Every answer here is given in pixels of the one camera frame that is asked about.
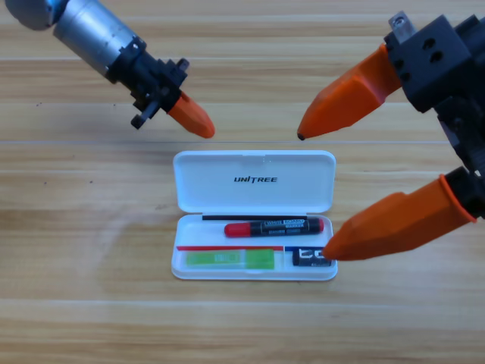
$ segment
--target green sticky notes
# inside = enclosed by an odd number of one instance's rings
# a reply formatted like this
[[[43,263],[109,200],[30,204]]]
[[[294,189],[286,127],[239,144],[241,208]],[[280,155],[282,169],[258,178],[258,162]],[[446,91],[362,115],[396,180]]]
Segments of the green sticky notes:
[[[241,252],[239,250],[220,250],[217,252],[187,253],[187,265],[191,266],[234,265],[241,262]]]
[[[274,269],[272,249],[246,250],[246,269]]]

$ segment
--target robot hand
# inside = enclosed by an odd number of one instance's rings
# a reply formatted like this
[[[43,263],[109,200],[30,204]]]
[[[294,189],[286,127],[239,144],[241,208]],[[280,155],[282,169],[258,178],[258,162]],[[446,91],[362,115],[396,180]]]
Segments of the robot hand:
[[[453,28],[441,16],[417,31],[400,12],[390,25],[385,45],[320,92],[299,139],[352,126],[402,87],[418,111],[434,108],[466,169],[358,213],[327,244],[327,259],[403,252],[485,217],[485,18]]]
[[[189,62],[153,58],[146,43],[98,0],[5,0],[5,4],[32,30],[55,25],[56,38],[103,77],[125,85],[142,112],[131,122],[136,129],[162,108],[189,132],[214,136],[209,116],[180,90]]]

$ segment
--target wooden table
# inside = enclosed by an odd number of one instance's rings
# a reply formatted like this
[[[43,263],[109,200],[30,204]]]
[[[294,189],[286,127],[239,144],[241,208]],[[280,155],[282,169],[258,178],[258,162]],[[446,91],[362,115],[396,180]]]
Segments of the wooden table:
[[[329,283],[191,282],[171,274],[172,159],[188,149],[325,149],[336,230],[460,165],[433,112],[402,92],[352,129],[296,139],[317,92],[374,51],[387,20],[485,15],[483,0],[105,0],[163,59],[211,141],[159,115],[49,32],[0,13],[0,362],[483,363],[485,224],[414,252],[341,263]]]

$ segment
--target red strip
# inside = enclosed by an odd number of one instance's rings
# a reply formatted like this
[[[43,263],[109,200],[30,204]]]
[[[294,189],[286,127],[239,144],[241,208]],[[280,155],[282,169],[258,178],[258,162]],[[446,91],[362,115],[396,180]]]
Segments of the red strip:
[[[178,246],[181,252],[205,252],[209,250],[261,250],[271,249],[275,252],[283,252],[282,246]]]

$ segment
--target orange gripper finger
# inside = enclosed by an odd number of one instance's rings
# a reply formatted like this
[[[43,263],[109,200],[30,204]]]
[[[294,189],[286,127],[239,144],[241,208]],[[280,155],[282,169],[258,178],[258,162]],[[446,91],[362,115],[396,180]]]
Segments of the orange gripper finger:
[[[168,114],[190,133],[204,138],[212,138],[215,134],[215,126],[210,117],[185,93],[182,93]]]
[[[361,260],[415,249],[468,222],[444,176],[406,195],[394,193],[349,219],[324,248],[327,259]]]
[[[400,87],[382,44],[317,95],[302,119],[298,138],[304,140],[350,127],[381,106]]]

